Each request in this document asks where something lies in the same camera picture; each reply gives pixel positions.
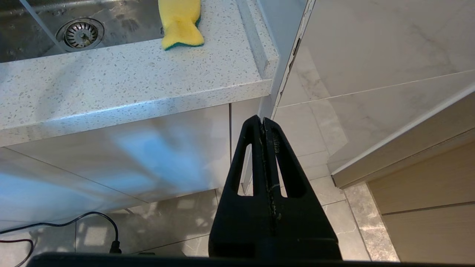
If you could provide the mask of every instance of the stainless steel sink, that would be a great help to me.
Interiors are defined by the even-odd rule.
[[[157,0],[28,0],[58,48],[19,0],[0,1],[0,62],[163,37]]]

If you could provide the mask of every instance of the drain strainer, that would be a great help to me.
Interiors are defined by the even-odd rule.
[[[102,24],[90,18],[75,19],[64,24],[56,33],[56,39],[68,52],[97,46],[104,36]]]
[[[97,28],[87,22],[75,22],[66,29],[64,41],[72,48],[85,48],[97,40]]]

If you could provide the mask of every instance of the power cord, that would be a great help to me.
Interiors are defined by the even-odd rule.
[[[9,230],[0,231],[0,235],[10,233],[10,232],[14,232],[14,231],[18,231],[18,230],[23,230],[23,229],[26,229],[26,228],[35,227],[35,226],[42,226],[42,225],[53,226],[53,227],[63,227],[63,226],[66,226],[66,225],[70,225],[74,222],[77,222],[78,220],[80,220],[80,219],[82,219],[82,218],[84,218],[88,215],[91,215],[91,214],[102,216],[112,224],[112,226],[114,227],[114,231],[115,231],[115,240],[112,241],[111,249],[109,250],[109,253],[122,253],[122,251],[119,248],[119,246],[120,246],[119,230],[117,229],[117,225],[115,224],[115,222],[109,216],[107,216],[103,213],[97,212],[97,211],[91,211],[91,212],[88,212],[88,213],[84,213],[83,215],[77,217],[76,219],[74,219],[72,221],[69,221],[69,222],[66,222],[66,223],[56,224],[56,223],[49,223],[49,222],[39,222],[39,223],[34,223],[34,224],[18,227],[18,228],[13,228],[13,229],[9,229]],[[0,240],[0,243],[17,243],[17,242],[28,242],[28,243],[30,243],[30,250],[28,252],[28,255],[26,256],[26,258],[23,261],[21,261],[20,263],[18,263],[15,266],[15,267],[20,267],[22,264],[24,264],[29,259],[29,257],[33,253],[33,249],[34,249],[33,241],[31,239]]]

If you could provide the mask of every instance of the cabinet door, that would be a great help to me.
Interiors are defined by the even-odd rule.
[[[93,181],[0,148],[0,228],[142,204]]]
[[[229,142],[221,105],[9,148],[154,202],[224,186]]]

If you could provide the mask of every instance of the cable plug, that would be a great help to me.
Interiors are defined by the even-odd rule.
[[[112,241],[111,249],[109,250],[109,253],[119,253],[119,254],[122,254],[122,250],[120,250],[119,246],[120,246],[120,242],[119,242],[119,241]]]

